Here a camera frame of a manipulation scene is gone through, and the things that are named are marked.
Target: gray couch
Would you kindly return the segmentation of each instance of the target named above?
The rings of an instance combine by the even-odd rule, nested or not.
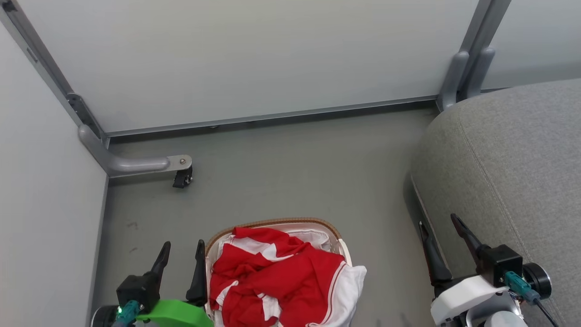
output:
[[[544,304],[581,326],[581,79],[515,87],[460,102],[428,127],[413,183],[454,276],[474,262],[450,221],[506,244],[550,275]],[[546,326],[523,305],[530,326]]]

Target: laundry basket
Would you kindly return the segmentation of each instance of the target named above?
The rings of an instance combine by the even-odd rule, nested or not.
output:
[[[282,219],[270,219],[266,221],[259,221],[253,223],[247,223],[244,225],[238,225],[234,227],[245,227],[245,228],[272,228],[280,230],[282,232],[288,233],[290,235],[297,234],[297,237],[303,241],[308,241],[309,234],[325,233],[329,237],[330,248],[329,252],[337,253],[345,258],[345,262],[352,266],[351,256],[349,255],[349,250],[347,245],[341,239],[341,234],[337,231],[333,225],[330,223],[317,218],[282,218]],[[222,230],[220,233],[214,235],[206,246],[206,276],[207,278],[207,289],[208,294],[210,294],[210,276],[211,269],[219,256],[219,244],[221,241],[226,240],[232,235],[234,229],[228,228]],[[214,312],[210,309],[210,304],[206,304],[206,312],[210,319],[214,322]]]

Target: white fabric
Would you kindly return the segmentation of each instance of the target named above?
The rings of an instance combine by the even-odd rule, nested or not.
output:
[[[349,327],[357,308],[357,300],[363,290],[367,269],[364,266],[352,267],[343,263],[337,271],[338,274],[333,278],[329,290],[327,316],[321,324],[309,324],[309,327]]]
[[[281,306],[278,305],[278,300],[274,297],[268,296],[264,293],[258,294],[262,299],[262,310],[264,311],[264,321],[268,321],[272,317],[281,317]]]
[[[220,305],[220,309],[222,309],[222,305],[224,305],[224,299],[226,298],[226,294],[228,294],[228,291],[230,290],[230,287],[236,286],[238,285],[238,281],[235,280],[233,281],[229,286],[225,287],[220,294],[218,294],[218,296],[216,297],[216,303],[218,303]]]
[[[331,241],[329,235],[319,230],[309,229],[309,230],[290,230],[286,232],[290,236],[294,236],[303,242],[309,242],[314,248],[330,252],[331,251]],[[224,250],[224,244],[230,244],[237,248],[241,248],[252,254],[260,253],[262,256],[272,262],[282,261],[284,259],[290,258],[291,256],[277,258],[277,248],[274,244],[262,243],[245,237],[243,239],[236,239],[234,235],[228,236],[226,239],[220,241],[218,245],[218,258],[222,256],[222,251]]]

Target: black caster wheel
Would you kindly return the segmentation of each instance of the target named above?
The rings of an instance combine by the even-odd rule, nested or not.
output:
[[[177,187],[179,189],[183,189],[184,187],[190,185],[190,183],[192,183],[193,181],[193,167],[190,166],[188,169],[184,169],[184,170],[178,170],[175,173],[175,178],[174,178],[174,187]]]

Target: white wall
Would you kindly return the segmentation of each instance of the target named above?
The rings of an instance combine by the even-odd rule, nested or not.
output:
[[[1,24],[0,62],[0,326],[84,326],[106,175]]]
[[[435,95],[478,0],[19,0],[106,132]]]
[[[581,1],[512,0],[483,88],[581,77]]]

